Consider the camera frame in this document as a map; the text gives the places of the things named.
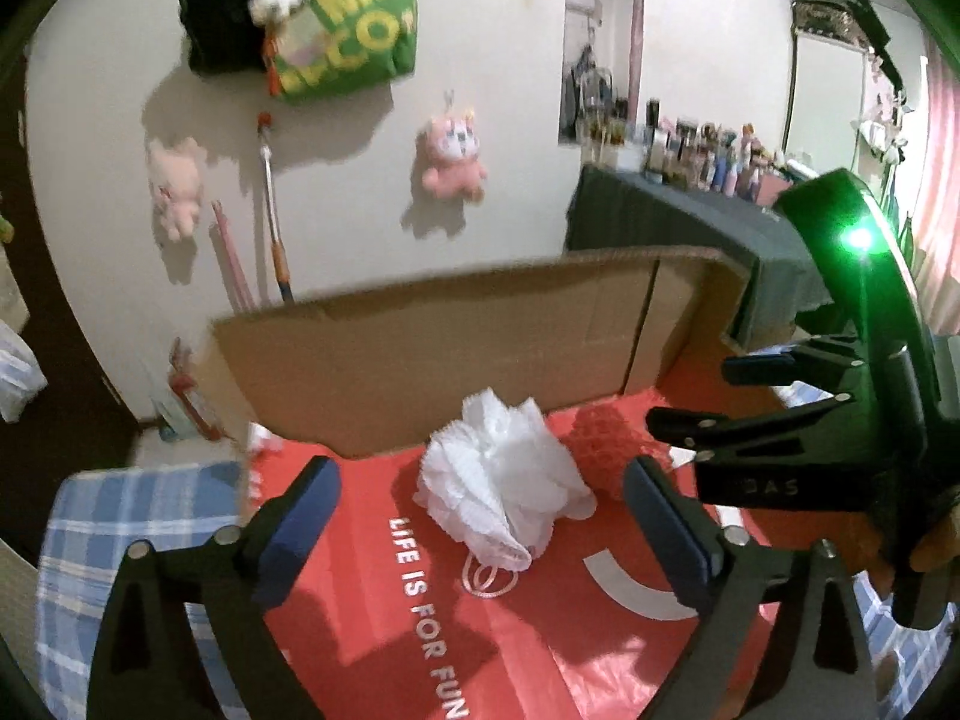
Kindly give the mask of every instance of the blue plaid cloth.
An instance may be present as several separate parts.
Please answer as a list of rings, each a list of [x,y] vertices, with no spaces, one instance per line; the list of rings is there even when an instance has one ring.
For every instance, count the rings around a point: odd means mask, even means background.
[[[787,346],[775,346],[762,349],[757,354],[773,354],[784,348]],[[830,392],[805,382],[774,386],[772,390],[788,408],[832,397]],[[860,606],[860,615],[863,617],[863,627],[867,632],[867,642],[874,662],[888,653],[894,653],[899,663],[896,683],[880,703],[880,720],[901,720],[929,687],[947,656],[957,618],[956,605],[950,604],[947,607],[947,614],[934,630],[914,631],[902,628],[894,622],[890,602],[880,600],[866,573],[854,579],[853,591]]]
[[[100,620],[127,546],[202,544],[237,522],[240,464],[82,473],[59,489],[40,557],[37,656],[40,691],[58,720],[85,720]],[[246,720],[202,607],[190,625],[214,693],[229,720]]]

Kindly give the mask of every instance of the cardboard box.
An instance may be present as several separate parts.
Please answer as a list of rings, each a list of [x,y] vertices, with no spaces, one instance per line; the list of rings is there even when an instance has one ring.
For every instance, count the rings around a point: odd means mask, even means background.
[[[746,280],[689,247],[430,276],[222,319],[193,373],[239,442],[256,421],[368,457],[426,442],[488,386],[554,410],[664,383],[678,361],[718,378]]]

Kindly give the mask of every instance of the table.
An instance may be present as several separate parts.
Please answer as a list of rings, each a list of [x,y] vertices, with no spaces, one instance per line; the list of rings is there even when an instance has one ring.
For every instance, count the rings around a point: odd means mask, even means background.
[[[655,184],[639,173],[584,166],[568,209],[568,251],[691,245],[723,251],[750,271],[731,336],[746,350],[769,343],[798,312],[831,303],[794,227],[769,209],[711,191]]]

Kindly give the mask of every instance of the pink plush toy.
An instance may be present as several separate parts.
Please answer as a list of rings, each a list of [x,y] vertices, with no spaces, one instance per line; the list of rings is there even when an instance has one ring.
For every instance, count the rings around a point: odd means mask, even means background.
[[[462,119],[433,119],[426,132],[426,148],[432,167],[424,172],[424,189],[437,199],[464,196],[472,202],[483,199],[487,171],[480,164],[480,142],[473,133],[473,114]]]
[[[193,138],[174,148],[160,141],[150,144],[150,190],[160,224],[173,242],[193,238],[203,203],[200,162],[206,157]]]

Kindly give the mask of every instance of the air conditioner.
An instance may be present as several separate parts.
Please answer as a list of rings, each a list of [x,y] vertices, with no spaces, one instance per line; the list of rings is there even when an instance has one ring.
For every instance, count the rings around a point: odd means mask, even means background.
[[[583,13],[594,20],[603,19],[603,2],[599,0],[566,0],[566,9]]]

